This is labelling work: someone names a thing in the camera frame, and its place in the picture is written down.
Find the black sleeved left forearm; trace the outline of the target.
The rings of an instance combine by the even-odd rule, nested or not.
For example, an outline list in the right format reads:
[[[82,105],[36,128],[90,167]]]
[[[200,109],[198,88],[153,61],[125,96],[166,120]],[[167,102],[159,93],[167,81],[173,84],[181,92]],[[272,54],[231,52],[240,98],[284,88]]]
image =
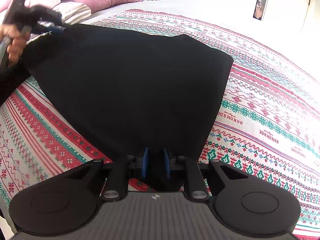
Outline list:
[[[26,68],[24,56],[22,56],[14,66],[1,73],[0,104],[3,105],[15,89],[29,77],[31,74]]]

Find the person's left hand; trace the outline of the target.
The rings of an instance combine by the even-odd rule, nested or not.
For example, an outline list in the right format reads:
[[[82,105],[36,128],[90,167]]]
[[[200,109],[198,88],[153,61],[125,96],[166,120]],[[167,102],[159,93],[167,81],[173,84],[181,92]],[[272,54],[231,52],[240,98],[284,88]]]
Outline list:
[[[28,31],[21,34],[16,25],[3,24],[1,25],[1,40],[5,36],[12,39],[11,44],[7,47],[8,67],[12,67],[19,61],[19,58],[23,54],[23,50],[30,38],[30,32]]]

